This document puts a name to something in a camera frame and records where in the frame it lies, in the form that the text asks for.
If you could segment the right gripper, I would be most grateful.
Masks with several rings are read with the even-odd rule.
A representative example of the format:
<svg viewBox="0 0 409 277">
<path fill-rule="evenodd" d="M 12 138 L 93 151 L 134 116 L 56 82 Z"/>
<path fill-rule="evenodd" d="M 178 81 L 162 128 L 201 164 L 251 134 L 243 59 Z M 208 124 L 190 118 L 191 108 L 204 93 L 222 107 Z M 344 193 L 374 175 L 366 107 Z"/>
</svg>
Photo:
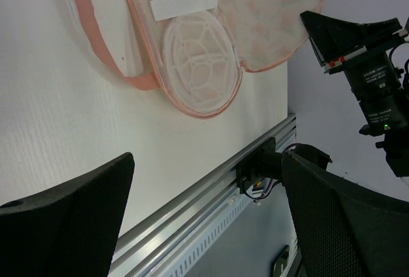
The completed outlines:
<svg viewBox="0 0 409 277">
<path fill-rule="evenodd" d="M 320 66 L 328 75 L 344 73 L 357 98 L 402 88 L 403 70 L 392 64 L 390 54 L 406 43 L 408 31 L 397 19 L 359 24 L 311 11 L 300 17 Z"/>
</svg>

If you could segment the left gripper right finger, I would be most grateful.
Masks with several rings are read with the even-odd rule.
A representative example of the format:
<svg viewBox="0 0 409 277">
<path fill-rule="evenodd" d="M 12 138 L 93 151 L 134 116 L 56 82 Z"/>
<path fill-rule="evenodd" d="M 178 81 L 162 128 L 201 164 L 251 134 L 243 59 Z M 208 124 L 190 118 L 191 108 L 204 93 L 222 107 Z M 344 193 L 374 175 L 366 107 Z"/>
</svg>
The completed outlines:
<svg viewBox="0 0 409 277">
<path fill-rule="evenodd" d="M 408 202 L 291 152 L 282 176 L 308 276 L 408 276 Z"/>
</svg>

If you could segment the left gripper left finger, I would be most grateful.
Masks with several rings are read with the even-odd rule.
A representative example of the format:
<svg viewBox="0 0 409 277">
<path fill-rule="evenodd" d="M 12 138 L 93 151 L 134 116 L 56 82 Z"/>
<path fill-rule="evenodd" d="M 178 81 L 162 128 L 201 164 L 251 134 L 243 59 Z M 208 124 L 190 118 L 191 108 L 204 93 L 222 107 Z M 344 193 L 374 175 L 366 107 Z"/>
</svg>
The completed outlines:
<svg viewBox="0 0 409 277">
<path fill-rule="evenodd" d="M 1 276 L 107 276 L 134 175 L 127 152 L 1 206 Z"/>
</svg>

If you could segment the floral mesh laundry bag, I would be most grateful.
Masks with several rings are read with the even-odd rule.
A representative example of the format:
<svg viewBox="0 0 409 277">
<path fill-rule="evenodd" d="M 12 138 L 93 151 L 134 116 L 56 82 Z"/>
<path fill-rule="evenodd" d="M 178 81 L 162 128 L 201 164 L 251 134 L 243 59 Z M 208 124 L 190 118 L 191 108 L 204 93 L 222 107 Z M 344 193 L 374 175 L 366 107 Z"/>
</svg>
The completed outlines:
<svg viewBox="0 0 409 277">
<path fill-rule="evenodd" d="M 324 0 L 63 0 L 81 49 L 142 91 L 160 89 L 207 119 L 232 103 L 244 73 L 288 61 L 300 20 Z"/>
</svg>

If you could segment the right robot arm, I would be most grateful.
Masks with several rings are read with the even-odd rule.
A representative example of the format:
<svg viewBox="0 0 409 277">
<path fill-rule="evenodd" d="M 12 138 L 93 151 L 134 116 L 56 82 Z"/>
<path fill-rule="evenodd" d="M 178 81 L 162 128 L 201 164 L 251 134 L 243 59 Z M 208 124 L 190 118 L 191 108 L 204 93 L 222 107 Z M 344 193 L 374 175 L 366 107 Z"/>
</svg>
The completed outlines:
<svg viewBox="0 0 409 277">
<path fill-rule="evenodd" d="M 377 148 L 395 176 L 408 176 L 408 66 L 395 67 L 393 52 L 408 43 L 397 19 L 359 24 L 305 11 L 300 18 L 321 67 L 345 74 L 366 119 L 365 136 L 383 136 Z"/>
</svg>

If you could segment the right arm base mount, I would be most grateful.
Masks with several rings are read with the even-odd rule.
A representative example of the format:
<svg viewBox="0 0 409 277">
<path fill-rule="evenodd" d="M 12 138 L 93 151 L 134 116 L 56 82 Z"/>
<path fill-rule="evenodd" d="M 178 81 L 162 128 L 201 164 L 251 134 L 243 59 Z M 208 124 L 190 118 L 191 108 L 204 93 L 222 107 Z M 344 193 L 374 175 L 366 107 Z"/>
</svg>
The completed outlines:
<svg viewBox="0 0 409 277">
<path fill-rule="evenodd" d="M 282 183 L 281 160 L 276 139 L 269 137 L 237 164 L 236 184 L 240 194 L 253 202 L 267 198 L 273 188 Z"/>
</svg>

